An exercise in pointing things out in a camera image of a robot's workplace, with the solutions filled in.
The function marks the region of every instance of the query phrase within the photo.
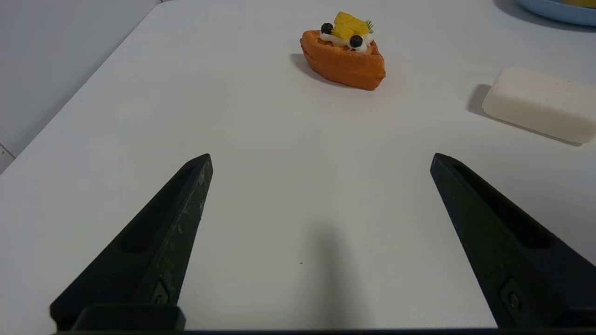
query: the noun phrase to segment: blueberry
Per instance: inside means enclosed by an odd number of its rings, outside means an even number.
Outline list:
[[[323,25],[321,26],[321,32],[323,34],[331,34],[331,30],[333,29],[333,25],[331,23],[323,23]]]
[[[360,35],[354,35],[350,38],[350,46],[352,48],[357,48],[362,45],[362,37]]]

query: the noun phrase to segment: white wall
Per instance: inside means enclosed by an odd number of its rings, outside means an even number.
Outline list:
[[[160,0],[0,0],[0,144],[34,139]]]

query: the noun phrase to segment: table surface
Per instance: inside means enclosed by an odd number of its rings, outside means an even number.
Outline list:
[[[340,10],[375,23],[376,91],[305,63],[303,31]],[[0,332],[52,332],[49,304],[203,153],[187,328],[493,327],[432,157],[596,262],[596,145],[480,109],[505,66],[596,83],[595,55],[595,30],[508,1],[161,4],[0,178]]]

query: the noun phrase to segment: screw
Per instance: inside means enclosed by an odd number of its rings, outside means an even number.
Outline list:
[[[509,294],[509,305],[515,309],[520,309],[522,303],[515,293]]]

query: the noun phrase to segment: whipped cream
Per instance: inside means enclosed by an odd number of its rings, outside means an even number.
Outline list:
[[[350,50],[362,52],[363,54],[366,53],[368,47],[371,46],[371,43],[374,41],[373,34],[364,34],[364,36],[362,36],[362,45],[357,48],[352,48],[352,46],[350,45],[350,41],[341,39],[335,35],[325,34],[321,32],[320,38],[323,41],[331,42],[333,46],[347,46],[348,48],[350,48]]]

